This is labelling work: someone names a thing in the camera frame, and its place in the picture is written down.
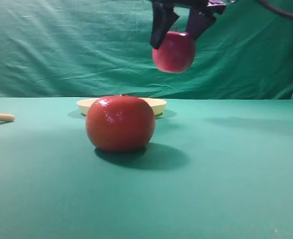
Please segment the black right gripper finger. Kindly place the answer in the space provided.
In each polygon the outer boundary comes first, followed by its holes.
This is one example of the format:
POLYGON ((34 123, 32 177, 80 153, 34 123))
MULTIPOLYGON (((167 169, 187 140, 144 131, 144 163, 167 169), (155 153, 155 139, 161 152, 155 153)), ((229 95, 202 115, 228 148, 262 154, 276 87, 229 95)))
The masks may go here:
POLYGON ((178 20, 179 16, 174 12, 172 1, 152 1, 152 30, 150 44, 154 49, 159 49, 167 32, 178 20))

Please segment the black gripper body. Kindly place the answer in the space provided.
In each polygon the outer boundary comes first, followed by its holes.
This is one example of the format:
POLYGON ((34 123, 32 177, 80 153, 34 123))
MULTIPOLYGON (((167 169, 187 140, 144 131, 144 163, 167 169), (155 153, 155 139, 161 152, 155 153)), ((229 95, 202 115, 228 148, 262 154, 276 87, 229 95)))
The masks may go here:
POLYGON ((173 9, 175 6, 195 9, 202 13, 221 15, 226 9, 226 3, 222 0, 151 0, 161 7, 173 9))

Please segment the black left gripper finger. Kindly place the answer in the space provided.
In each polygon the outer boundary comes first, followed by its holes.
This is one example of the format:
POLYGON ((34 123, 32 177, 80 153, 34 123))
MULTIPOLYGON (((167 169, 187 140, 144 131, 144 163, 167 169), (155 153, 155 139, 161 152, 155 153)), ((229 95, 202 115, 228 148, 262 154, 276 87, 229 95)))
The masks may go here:
POLYGON ((216 22, 216 17, 191 8, 185 32, 192 38, 198 39, 208 28, 216 22))

